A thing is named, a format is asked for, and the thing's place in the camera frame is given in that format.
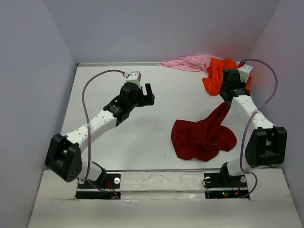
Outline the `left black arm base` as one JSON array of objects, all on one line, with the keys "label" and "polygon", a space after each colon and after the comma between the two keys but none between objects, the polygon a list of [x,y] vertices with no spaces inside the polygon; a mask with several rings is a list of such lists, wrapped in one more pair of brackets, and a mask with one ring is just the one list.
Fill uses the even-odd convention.
[{"label": "left black arm base", "polygon": [[91,168],[98,167],[101,175],[97,180],[78,181],[75,197],[80,200],[119,200],[121,198],[121,172],[107,172],[96,162]]}]

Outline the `orange t shirt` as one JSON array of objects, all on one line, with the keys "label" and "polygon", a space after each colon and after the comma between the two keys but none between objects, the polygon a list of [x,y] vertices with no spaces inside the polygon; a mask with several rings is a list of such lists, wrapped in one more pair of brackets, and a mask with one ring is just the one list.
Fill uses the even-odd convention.
[{"label": "orange t shirt", "polygon": [[210,66],[207,68],[208,77],[202,79],[206,92],[211,96],[219,95],[220,89],[222,87],[223,70],[237,69],[238,66],[242,67],[244,64],[244,62],[237,64],[230,58],[212,58],[210,61]]}]

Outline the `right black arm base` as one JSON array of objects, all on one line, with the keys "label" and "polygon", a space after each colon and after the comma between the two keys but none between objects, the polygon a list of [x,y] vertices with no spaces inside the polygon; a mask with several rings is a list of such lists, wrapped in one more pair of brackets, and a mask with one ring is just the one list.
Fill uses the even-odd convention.
[{"label": "right black arm base", "polygon": [[202,186],[206,199],[250,199],[245,175],[230,176],[226,163],[219,172],[204,173]]}]

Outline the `dark red t shirt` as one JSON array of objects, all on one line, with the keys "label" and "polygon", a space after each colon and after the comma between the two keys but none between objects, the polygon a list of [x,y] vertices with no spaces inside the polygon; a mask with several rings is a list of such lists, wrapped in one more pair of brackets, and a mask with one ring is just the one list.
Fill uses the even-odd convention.
[{"label": "dark red t shirt", "polygon": [[222,126],[230,107],[221,103],[208,117],[198,122],[176,120],[171,131],[171,142],[179,159],[208,162],[220,151],[229,152],[236,144],[235,134]]}]

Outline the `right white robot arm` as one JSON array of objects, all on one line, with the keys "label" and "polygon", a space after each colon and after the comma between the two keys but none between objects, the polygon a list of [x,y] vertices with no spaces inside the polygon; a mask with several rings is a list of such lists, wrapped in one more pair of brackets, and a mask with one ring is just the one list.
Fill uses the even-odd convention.
[{"label": "right white robot arm", "polygon": [[218,176],[223,186],[230,186],[250,171],[282,164],[285,160],[287,130],[270,122],[254,104],[239,69],[223,71],[220,96],[246,124],[239,158],[223,165],[225,171]]}]

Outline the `pink t shirt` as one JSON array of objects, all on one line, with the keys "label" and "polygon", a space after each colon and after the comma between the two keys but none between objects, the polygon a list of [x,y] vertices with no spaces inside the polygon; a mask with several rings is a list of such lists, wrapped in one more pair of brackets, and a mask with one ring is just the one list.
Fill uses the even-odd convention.
[{"label": "pink t shirt", "polygon": [[207,68],[210,66],[211,59],[221,59],[221,58],[211,55],[186,56],[176,60],[160,62],[158,65],[177,69],[177,70],[182,70],[182,71],[206,72]]}]

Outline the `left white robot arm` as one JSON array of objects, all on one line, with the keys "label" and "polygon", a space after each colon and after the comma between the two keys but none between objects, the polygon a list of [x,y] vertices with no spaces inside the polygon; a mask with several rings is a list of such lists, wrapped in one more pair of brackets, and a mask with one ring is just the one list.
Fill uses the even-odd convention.
[{"label": "left white robot arm", "polygon": [[137,84],[126,82],[119,95],[87,124],[66,135],[55,134],[50,141],[45,165],[65,182],[79,179],[96,188],[103,186],[105,169],[92,161],[91,156],[88,161],[83,161],[82,152],[90,149],[91,143],[106,131],[126,120],[134,108],[154,105],[151,85],[145,84],[145,88],[147,94]]}]

